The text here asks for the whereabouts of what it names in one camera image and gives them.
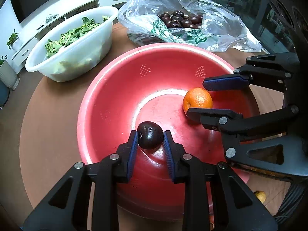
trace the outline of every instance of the black plum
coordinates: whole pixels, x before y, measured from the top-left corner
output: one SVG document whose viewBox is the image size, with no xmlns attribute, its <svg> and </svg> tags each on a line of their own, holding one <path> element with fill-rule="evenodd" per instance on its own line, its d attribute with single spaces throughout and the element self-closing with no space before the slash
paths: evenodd
<svg viewBox="0 0 308 231">
<path fill-rule="evenodd" d="M 173 16 L 171 17 L 172 20 L 178 20 L 178 21 L 182 21 L 183 20 L 183 17 L 181 16 Z"/>
<path fill-rule="evenodd" d="M 168 25 L 169 28 L 181 28 L 181 24 L 178 20 L 172 20 L 169 25 Z"/>
<path fill-rule="evenodd" d="M 188 19 L 183 19 L 182 21 L 181 21 L 181 25 L 184 27 L 184 28 L 187 28 L 187 25 L 188 24 L 191 24 L 192 22 L 190 21 L 190 20 L 188 20 Z"/>
<path fill-rule="evenodd" d="M 199 19 L 199 22 L 198 22 L 198 23 L 202 23 L 203 16 L 197 16 L 197 18 Z"/>
<path fill-rule="evenodd" d="M 198 23 L 198 24 L 196 24 L 195 26 L 197 27 L 197 29 L 201 29 L 202 23 Z"/>
<path fill-rule="evenodd" d="M 161 20 L 165 23 L 166 21 L 170 21 L 170 18 L 169 17 L 163 17 L 163 18 L 161 18 Z"/>
<path fill-rule="evenodd" d="M 170 17 L 169 13 L 162 13 L 161 15 L 159 15 L 159 18 L 162 19 L 163 17 Z"/>
<path fill-rule="evenodd" d="M 196 17 L 196 16 L 192 16 L 192 17 L 190 17 L 189 18 L 190 19 L 190 21 L 192 21 L 192 23 L 193 24 L 198 24 L 199 23 L 199 18 L 198 17 Z"/>
<path fill-rule="evenodd" d="M 181 16 L 181 17 L 184 17 L 184 12 L 183 12 L 183 11 L 176 10 L 176 11 L 173 12 L 173 15 L 174 15 L 174 16 Z"/>
<path fill-rule="evenodd" d="M 197 29 L 197 27 L 194 25 L 194 24 L 187 24 L 187 28 L 195 28 L 195 29 Z"/>
<path fill-rule="evenodd" d="M 167 21 L 165 21 L 165 25 L 168 27 L 169 26 L 169 24 L 171 23 L 171 20 L 169 19 L 169 20 L 167 20 Z"/>
<path fill-rule="evenodd" d="M 143 149 L 154 149 L 164 141 L 164 132 L 154 122 L 142 122 L 138 128 L 138 144 Z"/>
</svg>

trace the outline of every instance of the green plant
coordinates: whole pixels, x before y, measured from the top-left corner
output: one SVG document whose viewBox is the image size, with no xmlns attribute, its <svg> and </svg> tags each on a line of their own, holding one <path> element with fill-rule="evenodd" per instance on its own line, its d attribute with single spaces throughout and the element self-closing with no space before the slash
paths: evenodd
<svg viewBox="0 0 308 231">
<path fill-rule="evenodd" d="M 18 39 L 18 34 L 20 34 L 20 32 L 19 33 L 15 33 L 15 30 L 14 30 L 13 34 L 11 34 L 9 41 L 7 42 L 7 45 L 9 46 L 9 49 L 11 49 L 11 46 Z"/>
<path fill-rule="evenodd" d="M 4 61 L 7 59 L 7 55 L 5 57 L 1 56 L 0 59 L 0 67 L 2 66 L 2 64 L 4 63 Z"/>
</svg>

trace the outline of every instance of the red plastic bowl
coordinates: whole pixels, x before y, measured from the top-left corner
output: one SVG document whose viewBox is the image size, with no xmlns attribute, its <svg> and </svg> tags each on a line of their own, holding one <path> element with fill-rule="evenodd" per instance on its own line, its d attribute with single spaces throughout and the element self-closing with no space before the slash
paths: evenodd
<svg viewBox="0 0 308 231">
<path fill-rule="evenodd" d="M 96 163 L 114 153 L 143 121 L 170 130 L 175 142 L 204 162 L 224 161 L 220 133 L 188 121 L 182 103 L 189 89 L 202 87 L 205 77 L 232 72 L 232 66 L 213 53 L 184 44 L 152 44 L 119 56 L 97 75 L 81 103 L 77 137 L 82 161 Z M 232 109 L 244 117 L 259 113 L 249 89 L 211 96 L 214 108 Z M 236 172 L 248 181 L 247 172 Z M 118 184 L 118 202 L 145 218 L 182 218 L 184 185 L 169 179 L 162 147 L 138 149 L 130 182 Z"/>
</svg>

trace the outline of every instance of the wooden table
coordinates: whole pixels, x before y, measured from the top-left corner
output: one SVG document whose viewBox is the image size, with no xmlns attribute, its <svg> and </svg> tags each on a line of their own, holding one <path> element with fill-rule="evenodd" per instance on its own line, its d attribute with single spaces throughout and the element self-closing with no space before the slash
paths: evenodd
<svg viewBox="0 0 308 231">
<path fill-rule="evenodd" d="M 126 28 L 113 26 L 112 47 L 108 55 L 92 70 L 69 82 L 54 82 L 43 77 L 29 102 L 20 134 L 20 167 L 24 185 L 33 207 L 55 183 L 78 161 L 77 116 L 84 94 L 91 81 L 109 62 L 138 47 L 126 35 Z M 218 56 L 237 68 L 251 53 L 229 49 Z M 283 95 L 273 90 L 251 86 L 260 113 L 282 106 Z M 287 192 L 289 183 L 252 175 L 249 187 L 265 191 L 268 210 L 275 214 Z M 181 223 L 157 222 L 119 209 L 121 230 L 181 230 Z"/>
</svg>

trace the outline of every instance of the white pot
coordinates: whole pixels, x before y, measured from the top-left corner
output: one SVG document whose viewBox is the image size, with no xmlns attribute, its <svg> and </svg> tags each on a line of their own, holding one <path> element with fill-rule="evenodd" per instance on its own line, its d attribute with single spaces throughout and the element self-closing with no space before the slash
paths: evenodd
<svg viewBox="0 0 308 231">
<path fill-rule="evenodd" d="M 112 22 L 118 16 L 118 9 L 110 6 L 92 8 L 74 15 L 49 31 L 32 49 L 27 61 L 29 72 L 39 71 L 56 82 L 65 82 L 88 72 L 108 53 L 112 44 Z M 103 22 L 102 15 L 109 19 Z M 59 40 L 72 28 L 78 28 L 82 18 L 93 18 L 95 23 L 102 23 L 94 30 L 69 46 L 62 48 L 50 58 L 46 57 L 45 44 L 48 39 Z"/>
<path fill-rule="evenodd" d="M 10 89 L 15 90 L 20 78 L 15 73 L 14 69 L 8 64 L 7 61 L 0 67 L 0 80 Z"/>
<path fill-rule="evenodd" d="M 17 40 L 13 43 L 13 45 L 11 46 L 11 48 L 13 50 L 15 50 L 15 52 L 17 52 L 21 46 L 22 46 L 23 42 L 21 41 L 21 39 L 18 37 Z"/>
</svg>

